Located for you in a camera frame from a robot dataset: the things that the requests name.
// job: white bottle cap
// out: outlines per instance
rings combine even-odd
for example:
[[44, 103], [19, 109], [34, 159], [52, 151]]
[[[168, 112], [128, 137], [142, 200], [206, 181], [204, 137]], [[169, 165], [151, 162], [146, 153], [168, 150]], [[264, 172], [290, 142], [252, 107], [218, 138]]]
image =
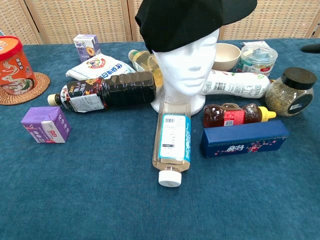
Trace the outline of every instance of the white bottle cap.
[[55, 99], [56, 95], [55, 94], [50, 94], [47, 98], [48, 100], [48, 104], [50, 106], [59, 106], [57, 103], [56, 103], [56, 99]]
[[179, 187], [181, 185], [181, 178], [181, 173], [177, 171], [162, 170], [159, 172], [159, 184], [165, 187]]
[[132, 49], [129, 51], [128, 53], [128, 58], [129, 60], [132, 62], [132, 60], [134, 59], [134, 52], [139, 52], [138, 50]]

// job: blue gift box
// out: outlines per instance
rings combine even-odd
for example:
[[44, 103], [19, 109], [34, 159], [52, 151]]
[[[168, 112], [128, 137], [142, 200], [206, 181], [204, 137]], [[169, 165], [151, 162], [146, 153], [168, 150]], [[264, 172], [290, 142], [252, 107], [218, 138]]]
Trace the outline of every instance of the blue gift box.
[[278, 150], [289, 136], [281, 120], [204, 128], [205, 158]]

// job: bottle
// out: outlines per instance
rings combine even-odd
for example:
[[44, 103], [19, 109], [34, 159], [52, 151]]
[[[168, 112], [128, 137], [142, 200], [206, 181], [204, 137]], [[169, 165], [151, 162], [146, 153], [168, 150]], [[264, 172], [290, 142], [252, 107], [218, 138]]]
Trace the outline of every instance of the bottle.
[[254, 103], [243, 107], [234, 103], [209, 104], [204, 106], [203, 126], [213, 128], [267, 122], [276, 116], [277, 114], [274, 111], [268, 111], [266, 107], [257, 106]]
[[269, 85], [269, 78], [263, 74], [211, 70], [200, 94], [234, 95], [259, 99], [265, 95]]
[[72, 112], [85, 113], [134, 104], [151, 103], [156, 86], [150, 71], [113, 75], [67, 83], [60, 94], [51, 94], [50, 106], [63, 105]]
[[190, 167], [190, 98], [176, 99], [166, 93], [161, 96], [153, 148], [152, 165], [160, 170], [158, 182], [165, 187], [180, 186], [181, 172]]
[[151, 71], [153, 74], [155, 86], [160, 88], [163, 84], [163, 77], [155, 55], [148, 51], [138, 51], [132, 49], [128, 53], [128, 58], [132, 62], [137, 72]]

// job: round woven coaster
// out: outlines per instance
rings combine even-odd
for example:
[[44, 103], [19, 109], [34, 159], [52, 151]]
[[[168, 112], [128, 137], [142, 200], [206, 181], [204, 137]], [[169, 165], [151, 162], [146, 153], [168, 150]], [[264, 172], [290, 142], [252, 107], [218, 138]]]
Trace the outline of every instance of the round woven coaster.
[[21, 104], [40, 96], [48, 88], [50, 84], [50, 78], [40, 72], [34, 72], [33, 74], [37, 80], [37, 84], [35, 88], [26, 93], [20, 95], [11, 95], [6, 93], [6, 91], [0, 87], [0, 105]]

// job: orange snack bucket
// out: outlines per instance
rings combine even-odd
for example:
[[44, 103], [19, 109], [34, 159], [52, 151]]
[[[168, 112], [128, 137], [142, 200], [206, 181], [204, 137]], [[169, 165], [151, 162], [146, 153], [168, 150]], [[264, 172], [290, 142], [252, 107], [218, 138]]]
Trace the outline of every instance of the orange snack bucket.
[[24, 94], [37, 85], [37, 80], [15, 36], [0, 36], [0, 87], [8, 94]]

